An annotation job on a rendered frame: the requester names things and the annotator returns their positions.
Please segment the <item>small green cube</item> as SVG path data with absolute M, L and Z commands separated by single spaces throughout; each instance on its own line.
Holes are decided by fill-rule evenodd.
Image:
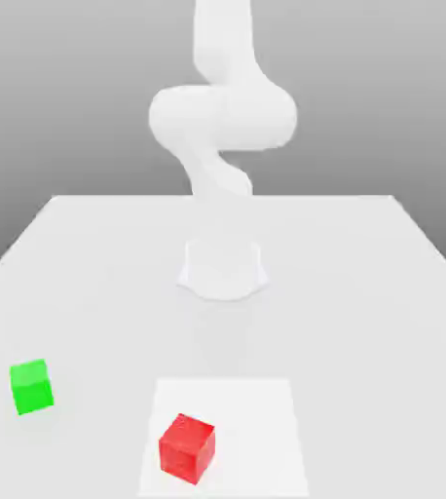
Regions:
M 38 411 L 55 403 L 44 359 L 12 365 L 10 383 L 18 415 Z

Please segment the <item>small red cube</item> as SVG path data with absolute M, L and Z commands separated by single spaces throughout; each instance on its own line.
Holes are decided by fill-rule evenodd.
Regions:
M 213 425 L 178 413 L 159 438 L 161 470 L 196 485 L 210 465 L 215 447 Z

